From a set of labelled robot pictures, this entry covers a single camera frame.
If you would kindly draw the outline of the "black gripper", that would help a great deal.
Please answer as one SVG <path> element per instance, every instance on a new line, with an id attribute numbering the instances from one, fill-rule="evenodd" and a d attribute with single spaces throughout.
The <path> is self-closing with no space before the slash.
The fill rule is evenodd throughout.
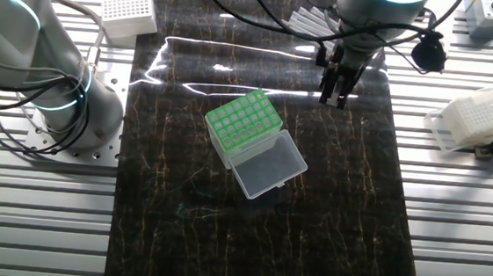
<path id="1" fill-rule="evenodd" d="M 330 60 L 326 66 L 319 88 L 321 96 L 319 102 L 328 103 L 335 85 L 336 107 L 344 109 L 347 98 L 351 92 L 351 83 L 357 83 L 367 65 L 367 52 L 358 51 L 357 48 L 346 47 L 343 43 L 337 43 L 330 54 Z"/>

